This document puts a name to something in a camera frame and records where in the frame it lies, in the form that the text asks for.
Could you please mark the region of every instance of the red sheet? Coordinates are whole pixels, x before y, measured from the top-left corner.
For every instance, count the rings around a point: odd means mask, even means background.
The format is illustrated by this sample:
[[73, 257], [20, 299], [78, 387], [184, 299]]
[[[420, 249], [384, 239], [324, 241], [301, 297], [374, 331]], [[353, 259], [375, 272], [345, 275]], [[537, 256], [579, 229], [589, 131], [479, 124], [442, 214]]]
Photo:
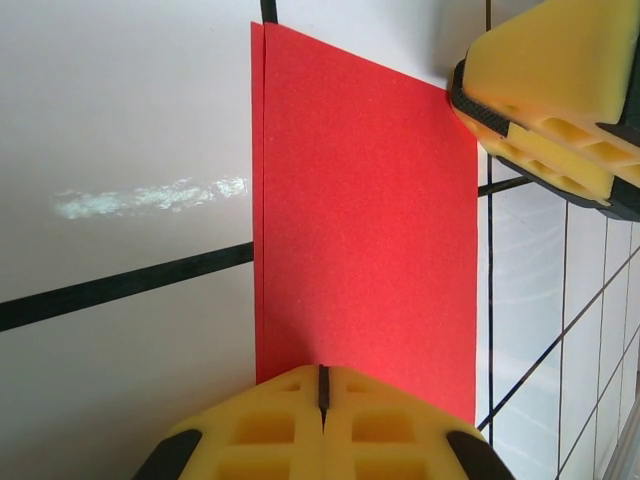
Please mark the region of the red sheet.
[[261, 30], [257, 380], [347, 365], [473, 421], [475, 140], [445, 91], [278, 25], [261, 45]]

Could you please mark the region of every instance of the black grout line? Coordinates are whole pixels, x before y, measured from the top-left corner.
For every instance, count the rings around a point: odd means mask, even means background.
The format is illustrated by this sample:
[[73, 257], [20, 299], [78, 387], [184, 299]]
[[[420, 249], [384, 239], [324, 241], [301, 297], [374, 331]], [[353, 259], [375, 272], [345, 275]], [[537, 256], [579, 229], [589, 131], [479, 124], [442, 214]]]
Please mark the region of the black grout line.
[[[564, 211], [564, 266], [562, 274], [562, 329], [564, 330], [567, 307], [567, 245], [569, 235], [569, 202], [565, 202]], [[560, 475], [560, 450], [562, 445], [562, 380], [564, 371], [564, 337], [560, 341], [560, 395], [558, 398], [558, 466], [557, 472]]]
[[478, 198], [491, 195], [492, 193], [504, 192], [505, 190], [510, 190], [512, 188], [527, 185], [529, 183], [532, 183], [531, 180], [525, 177], [502, 180], [501, 182], [496, 183], [487, 183], [487, 185], [478, 187]]
[[[487, 154], [487, 182], [493, 183], [493, 159]], [[489, 415], [493, 412], [493, 195], [487, 196], [487, 320], [488, 320], [488, 345], [489, 355], [488, 382], [489, 382]], [[493, 446], [493, 421], [489, 423], [489, 445]]]
[[[631, 233], [629, 234], [629, 255], [633, 247], [633, 223], [631, 224]], [[624, 349], [627, 343], [627, 312], [629, 310], [629, 282], [631, 277], [631, 265], [627, 269], [627, 293], [624, 300], [624, 329], [622, 330], [622, 380], [624, 380]], [[618, 434], [620, 434], [620, 416], [622, 410], [622, 381], [620, 382], [620, 398], [618, 402]]]
[[[626, 356], [627, 351], [629, 350], [629, 348], [631, 347], [633, 342], [635, 342], [637, 340], [638, 332], [640, 332], [640, 326], [636, 327], [636, 330], [635, 330], [635, 332], [633, 333], [633, 335], [631, 337], [631, 341], [629, 342], [629, 345], [627, 345], [627, 348], [625, 348], [623, 353], [622, 353], [622, 358], [620, 360], [618, 360], [618, 363], [616, 364], [616, 368], [613, 369], [613, 374], [609, 377], [609, 380], [607, 381], [607, 384], [604, 386], [604, 389], [602, 390], [602, 395], [598, 394], [598, 397], [597, 397], [597, 400], [596, 400], [596, 404], [591, 409], [591, 413], [589, 413], [589, 416], [587, 417], [587, 421], [584, 422], [584, 425], [580, 429], [580, 433], [578, 433], [578, 436], [577, 436], [576, 440], [573, 442], [573, 445], [569, 449], [569, 453], [567, 454], [567, 458], [564, 459], [564, 462], [562, 463], [562, 466], [560, 467], [560, 472], [558, 473], [558, 475], [560, 473], [562, 473], [562, 470], [564, 470], [564, 467], [567, 465], [567, 462], [571, 458], [571, 454], [573, 454], [573, 451], [576, 449], [576, 446], [578, 445], [578, 442], [580, 441], [580, 438], [582, 437], [582, 434], [587, 429], [587, 426], [589, 425], [589, 422], [591, 421], [591, 418], [593, 417], [593, 415], [596, 414], [596, 417], [597, 417], [597, 413], [596, 412], [597, 412], [598, 405], [600, 404], [600, 401], [604, 397], [604, 394], [607, 392], [607, 389], [609, 388], [609, 385], [613, 381], [613, 378], [616, 376], [616, 372], [618, 371], [618, 368], [620, 368], [620, 365], [621, 365], [622, 361], [624, 360], [624, 357]], [[597, 434], [598, 434], [598, 432], [597, 432], [597, 426], [598, 426], [597, 418], [595, 420], [596, 420], [596, 436], [595, 436], [594, 446], [593, 446], [594, 451], [595, 451], [595, 448], [596, 448], [595, 447], [595, 443], [596, 443], [596, 440], [598, 438], [597, 437]], [[594, 454], [593, 463], [594, 463], [593, 471], [595, 472], [595, 454]]]
[[262, 23], [278, 23], [278, 8], [276, 0], [260, 0]]
[[[602, 265], [602, 285], [604, 286], [606, 272], [607, 272], [607, 245], [609, 245], [609, 219], [605, 223], [605, 234], [604, 234], [604, 263]], [[600, 341], [598, 343], [598, 378], [596, 379], [596, 395], [600, 395], [600, 367], [602, 364], [602, 326], [604, 325], [604, 299], [606, 293], [602, 293], [602, 303], [600, 305]], [[596, 438], [598, 437], [598, 404], [600, 402], [596, 402]], [[596, 445], [593, 445], [593, 471], [596, 471]]]
[[0, 303], [0, 332], [253, 261], [253, 242]]
[[516, 394], [516, 392], [518, 390], [520, 390], [520, 387], [522, 387], [522, 385], [524, 385], [524, 383], [529, 379], [529, 377], [533, 374], [533, 372], [535, 372], [538, 369], [538, 367], [540, 366], [540, 364], [551, 354], [553, 349], [555, 347], [557, 347], [560, 344], [560, 342], [562, 341], [562, 339], [573, 329], [573, 327], [575, 327], [575, 325], [584, 316], [584, 314], [587, 312], [587, 310], [589, 310], [589, 308], [591, 308], [591, 306], [596, 302], [598, 297], [600, 297], [600, 295], [602, 295], [602, 293], [605, 291], [605, 289], [620, 274], [620, 272], [622, 270], [624, 270], [624, 268], [629, 264], [629, 262], [631, 262], [633, 257], [635, 257], [635, 255], [639, 251], [640, 251], [640, 247], [636, 248], [636, 250], [633, 252], [633, 254], [631, 254], [631, 256], [620, 266], [620, 268], [618, 268], [618, 270], [616, 270], [613, 273], [611, 278], [609, 280], [607, 280], [607, 282], [602, 286], [602, 288], [600, 290], [598, 290], [598, 292], [594, 295], [594, 297], [591, 300], [589, 300], [589, 302], [583, 307], [582, 310], [580, 310], [580, 312], [571, 321], [571, 323], [569, 323], [569, 325], [567, 325], [564, 328], [562, 333], [551, 343], [551, 345], [549, 345], [549, 347], [547, 347], [547, 349], [542, 353], [542, 355], [540, 355], [538, 360], [536, 360], [534, 362], [534, 364], [531, 367], [529, 367], [529, 370], [527, 370], [527, 372], [520, 378], [520, 380], [518, 380], [516, 382], [516, 384], [513, 387], [511, 387], [511, 390], [509, 390], [509, 392], [507, 392], [507, 394], [504, 396], [504, 398], [502, 400], [500, 400], [500, 402], [498, 402], [498, 404], [495, 406], [494, 410], [489, 412], [489, 415], [487, 416], [487, 418], [485, 418], [482, 422], [480, 422], [480, 424], [478, 425], [478, 430], [482, 430], [484, 427], [486, 427], [489, 423], [491, 423], [493, 421], [493, 418], [500, 412], [500, 410], [502, 410], [504, 408], [504, 406], [507, 404], [507, 402], [509, 400], [511, 400], [511, 398]]

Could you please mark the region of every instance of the white tile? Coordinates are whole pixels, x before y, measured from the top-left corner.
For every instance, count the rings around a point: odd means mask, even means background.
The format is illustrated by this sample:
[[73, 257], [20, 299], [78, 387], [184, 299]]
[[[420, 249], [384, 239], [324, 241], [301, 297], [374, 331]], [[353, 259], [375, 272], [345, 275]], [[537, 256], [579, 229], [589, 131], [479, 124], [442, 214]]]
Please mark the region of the white tile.
[[251, 240], [258, 1], [2, 9], [0, 301]]
[[618, 442], [620, 386], [622, 369], [618, 368], [600, 399], [597, 412], [595, 478], [601, 479]]
[[622, 389], [620, 391], [620, 423], [618, 437], [629, 418], [636, 400], [636, 379], [638, 377], [638, 337], [633, 337], [631, 346], [622, 360]]
[[629, 263], [629, 293], [627, 295], [627, 324], [625, 327], [625, 348], [635, 331], [640, 327], [640, 253]]
[[491, 0], [491, 26], [495, 28], [540, 3], [542, 0]]
[[628, 275], [629, 267], [625, 267], [604, 291], [600, 343], [600, 394], [613, 375], [624, 351]]
[[495, 401], [562, 329], [566, 202], [537, 185], [495, 195]]
[[567, 458], [598, 400], [601, 317], [602, 296], [578, 320], [564, 339], [560, 416], [561, 463]]
[[556, 348], [494, 419], [494, 447], [518, 480], [555, 478], [559, 403]]
[[0, 478], [131, 478], [255, 382], [252, 265], [0, 335]]
[[491, 166], [491, 178], [493, 182], [501, 182], [503, 180], [511, 180], [512, 178], [521, 177], [518, 172], [507, 167], [496, 158], [493, 159]]
[[489, 297], [487, 198], [478, 199], [478, 329], [476, 336], [476, 425], [489, 414]]
[[622, 220], [607, 221], [607, 253], [605, 278], [611, 276], [627, 261], [631, 253], [631, 222]]
[[444, 88], [485, 31], [485, 0], [278, 0], [278, 21]]
[[602, 289], [607, 219], [600, 212], [569, 205], [565, 322], [569, 323]]
[[560, 472], [560, 480], [590, 480], [593, 478], [593, 452], [596, 442], [596, 417], [593, 415], [582, 432], [567, 463]]
[[487, 151], [478, 144], [478, 186], [487, 184]]

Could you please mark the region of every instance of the yellow sponge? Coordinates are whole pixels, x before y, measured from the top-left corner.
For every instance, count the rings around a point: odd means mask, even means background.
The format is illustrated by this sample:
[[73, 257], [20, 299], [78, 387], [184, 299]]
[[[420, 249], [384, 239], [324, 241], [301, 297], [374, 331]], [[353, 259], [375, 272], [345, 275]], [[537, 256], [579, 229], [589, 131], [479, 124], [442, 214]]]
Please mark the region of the yellow sponge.
[[172, 429], [135, 480], [496, 480], [472, 426], [347, 368], [298, 368]]
[[640, 220], [639, 29], [640, 0], [546, 0], [471, 45], [454, 110], [512, 168]]

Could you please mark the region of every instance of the black strip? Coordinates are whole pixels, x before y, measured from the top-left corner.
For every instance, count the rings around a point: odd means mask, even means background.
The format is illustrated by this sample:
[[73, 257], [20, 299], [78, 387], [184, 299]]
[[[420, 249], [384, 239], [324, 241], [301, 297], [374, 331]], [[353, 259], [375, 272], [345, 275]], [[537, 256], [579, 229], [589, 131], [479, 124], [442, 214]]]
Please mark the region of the black strip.
[[[564, 266], [562, 271], [562, 329], [564, 330], [566, 324], [566, 309], [567, 309], [567, 251], [568, 251], [568, 239], [569, 235], [569, 202], [565, 202], [564, 210], [564, 252], [563, 260]], [[560, 395], [558, 396], [558, 464], [556, 472], [560, 475], [560, 446], [562, 445], [562, 381], [563, 381], [563, 368], [564, 366], [564, 338], [560, 340]]]
[[324, 424], [327, 420], [327, 410], [331, 405], [329, 394], [329, 367], [320, 365], [318, 369], [318, 408], [320, 415], [322, 415], [322, 431], [324, 431]]
[[164, 439], [151, 452], [133, 480], [178, 480], [201, 438], [202, 432], [186, 430]]
[[602, 210], [609, 218], [640, 222], [640, 188], [614, 177], [609, 202], [611, 206]]
[[0, 303], [0, 332], [253, 260], [253, 242]]
[[491, 0], [487, 0], [487, 3], [486, 3], [486, 12], [485, 12], [485, 18], [486, 18], [486, 20], [485, 20], [485, 25], [484, 25], [485, 30], [486, 30], [487, 32], [488, 32], [489, 30], [491, 30], [491, 27], [492, 27], [492, 25], [491, 25], [491, 23], [492, 23], [492, 21], [491, 21], [491, 10], [492, 10], [492, 7], [491, 7]]
[[531, 183], [531, 179], [525, 177], [512, 178], [510, 180], [502, 180], [501, 182], [491, 183], [478, 187], [478, 197], [485, 197], [493, 193], [504, 192], [515, 187], [527, 185]]
[[278, 9], [276, 0], [260, 0], [262, 23], [278, 23]]
[[549, 347], [547, 347], [547, 349], [542, 353], [542, 355], [540, 355], [538, 360], [535, 361], [535, 363], [529, 368], [529, 370], [527, 370], [527, 372], [520, 378], [520, 380], [518, 380], [516, 384], [513, 387], [511, 387], [511, 390], [507, 392], [504, 398], [500, 400], [500, 402], [496, 405], [496, 407], [492, 411], [489, 412], [489, 415], [487, 416], [487, 418], [485, 418], [482, 422], [480, 422], [480, 424], [477, 427], [478, 430], [483, 430], [487, 425], [492, 424], [493, 419], [498, 414], [498, 412], [500, 412], [500, 410], [504, 408], [507, 402], [511, 400], [511, 398], [516, 394], [518, 390], [520, 390], [520, 387], [522, 387], [522, 385], [525, 384], [525, 382], [529, 379], [529, 377], [531, 377], [533, 372], [535, 372], [538, 369], [538, 367], [542, 364], [542, 362], [544, 362], [544, 360], [551, 354], [553, 349], [557, 347], [558, 344], [562, 341], [562, 339], [573, 329], [573, 327], [575, 327], [576, 323], [578, 323], [578, 321], [584, 316], [587, 310], [589, 310], [589, 308], [591, 308], [591, 306], [595, 303], [598, 297], [602, 295], [602, 292], [605, 291], [605, 289], [611, 284], [611, 282], [620, 274], [622, 270], [624, 270], [624, 268], [629, 264], [629, 262], [631, 262], [631, 259], [633, 259], [633, 257], [636, 256], [638, 251], [640, 251], [640, 247], [638, 247], [633, 252], [633, 254], [627, 259], [627, 261], [624, 262], [622, 266], [618, 268], [618, 270], [616, 270], [616, 272], [611, 276], [609, 280], [607, 280], [607, 282], [594, 295], [594, 297], [591, 300], [589, 300], [589, 303], [587, 303], [584, 306], [584, 308], [580, 310], [580, 313], [576, 315], [576, 318], [574, 318], [571, 321], [571, 323], [567, 325], [567, 327], [562, 331], [562, 333], [551, 343], [551, 345], [549, 345]]
[[[487, 182], [493, 185], [493, 159], [487, 154]], [[487, 197], [487, 317], [488, 317], [488, 333], [489, 345], [489, 415], [493, 415], [493, 195]], [[493, 421], [489, 423], [489, 444], [493, 447]]]
[[451, 104], [465, 115], [502, 137], [509, 135], [509, 120], [490, 108], [469, 97], [463, 87], [465, 60], [462, 60], [453, 71], [451, 82]]

